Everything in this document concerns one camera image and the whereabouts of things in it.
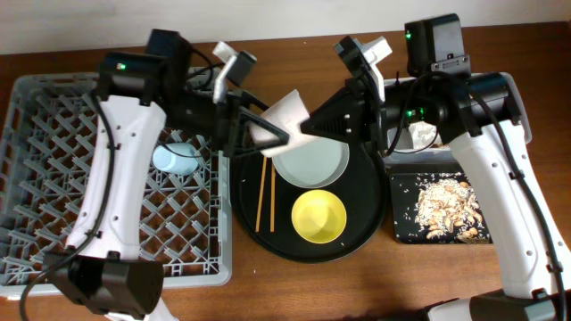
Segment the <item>white paper napkin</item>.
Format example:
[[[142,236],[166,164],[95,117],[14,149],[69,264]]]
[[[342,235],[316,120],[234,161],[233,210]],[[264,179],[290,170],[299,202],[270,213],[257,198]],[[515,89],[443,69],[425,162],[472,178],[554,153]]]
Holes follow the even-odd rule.
[[[440,135],[436,134],[437,127],[425,122],[417,122],[409,125],[409,132],[414,149],[420,149],[429,144],[440,144]]]

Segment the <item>light blue plastic cup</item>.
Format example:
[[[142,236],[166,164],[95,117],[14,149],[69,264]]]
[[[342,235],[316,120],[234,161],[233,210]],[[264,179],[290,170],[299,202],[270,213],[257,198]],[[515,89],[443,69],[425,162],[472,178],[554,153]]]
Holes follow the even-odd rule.
[[[194,173],[200,158],[196,149],[188,143],[170,143],[157,146],[152,155],[152,164],[160,171],[187,176]]]

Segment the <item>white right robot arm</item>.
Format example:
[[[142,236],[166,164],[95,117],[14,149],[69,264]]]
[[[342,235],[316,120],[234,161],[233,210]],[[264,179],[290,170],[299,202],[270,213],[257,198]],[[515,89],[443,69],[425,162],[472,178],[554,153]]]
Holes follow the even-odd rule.
[[[409,79],[388,85],[377,65],[383,38],[345,37],[335,50],[350,72],[344,87],[305,120],[302,132],[370,143],[391,155],[402,130],[434,125],[473,186],[501,267],[499,290],[441,301],[417,320],[567,320],[570,251],[536,180],[531,130],[507,73],[473,74],[454,13],[406,24]]]

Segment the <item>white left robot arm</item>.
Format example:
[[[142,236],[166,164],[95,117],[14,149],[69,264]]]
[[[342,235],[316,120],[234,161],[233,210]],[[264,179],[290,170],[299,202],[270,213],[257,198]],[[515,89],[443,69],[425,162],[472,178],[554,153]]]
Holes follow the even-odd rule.
[[[139,220],[153,150],[164,128],[210,140],[225,157],[283,146],[288,134],[252,112],[241,88],[256,64],[218,43],[222,68],[190,88],[194,48],[176,31],[154,29],[142,53],[111,52],[90,102],[98,117],[79,216],[63,252],[46,254],[46,279],[75,304],[111,320],[169,320],[163,267],[139,257]]]

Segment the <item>peanut shells and rice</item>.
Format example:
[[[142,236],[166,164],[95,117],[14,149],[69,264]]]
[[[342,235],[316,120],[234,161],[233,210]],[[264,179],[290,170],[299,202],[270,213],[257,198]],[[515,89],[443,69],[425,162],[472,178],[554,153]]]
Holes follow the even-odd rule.
[[[445,178],[421,185],[404,217],[416,228],[409,236],[421,241],[489,243],[480,205],[467,181]]]

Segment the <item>yellow plastic bowl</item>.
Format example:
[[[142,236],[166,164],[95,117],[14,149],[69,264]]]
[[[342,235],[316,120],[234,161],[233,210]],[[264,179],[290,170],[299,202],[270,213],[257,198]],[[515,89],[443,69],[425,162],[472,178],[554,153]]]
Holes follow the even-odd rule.
[[[334,193],[310,190],[294,202],[291,220],[295,232],[305,241],[331,243],[347,225],[347,210]]]

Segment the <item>pink plastic cup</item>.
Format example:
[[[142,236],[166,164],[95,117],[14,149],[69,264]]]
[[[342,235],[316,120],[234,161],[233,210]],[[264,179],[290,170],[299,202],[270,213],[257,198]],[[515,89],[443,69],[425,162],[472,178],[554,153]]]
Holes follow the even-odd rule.
[[[318,139],[317,136],[307,135],[301,131],[301,124],[310,117],[310,114],[297,90],[293,90],[272,105],[261,114],[261,117],[289,135],[286,145],[262,150],[261,154],[265,157],[272,158]]]

